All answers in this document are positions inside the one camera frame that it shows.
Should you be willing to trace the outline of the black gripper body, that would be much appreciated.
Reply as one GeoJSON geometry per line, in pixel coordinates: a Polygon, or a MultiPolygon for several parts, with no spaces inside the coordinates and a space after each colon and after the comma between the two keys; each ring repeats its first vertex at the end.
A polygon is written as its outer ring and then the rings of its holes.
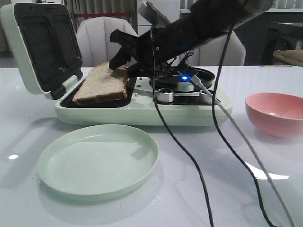
{"type": "Polygon", "coordinates": [[[144,68],[167,62],[180,55],[180,29],[152,28],[130,38],[130,53],[144,68]]]}

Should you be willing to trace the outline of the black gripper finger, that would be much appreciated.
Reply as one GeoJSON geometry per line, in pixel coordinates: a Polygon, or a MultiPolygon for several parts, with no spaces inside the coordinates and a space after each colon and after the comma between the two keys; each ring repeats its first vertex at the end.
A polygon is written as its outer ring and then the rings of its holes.
{"type": "Polygon", "coordinates": [[[135,63],[127,68],[127,74],[129,78],[138,78],[138,77],[152,77],[151,69],[145,69],[140,63],[135,63]]]}
{"type": "Polygon", "coordinates": [[[120,45],[118,53],[109,61],[109,68],[115,70],[122,65],[125,65],[135,56],[138,37],[122,32],[118,29],[110,35],[110,42],[120,45]]]}

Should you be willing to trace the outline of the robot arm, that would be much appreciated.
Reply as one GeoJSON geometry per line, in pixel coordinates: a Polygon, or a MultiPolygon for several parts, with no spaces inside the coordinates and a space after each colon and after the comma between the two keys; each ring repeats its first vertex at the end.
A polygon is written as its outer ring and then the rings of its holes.
{"type": "Polygon", "coordinates": [[[136,60],[129,70],[135,77],[140,69],[152,70],[210,39],[227,34],[258,15],[268,11],[271,0],[199,0],[190,7],[190,13],[173,23],[153,23],[151,31],[134,36],[115,30],[110,42],[120,44],[118,53],[110,60],[114,70],[131,58],[136,60]]]}

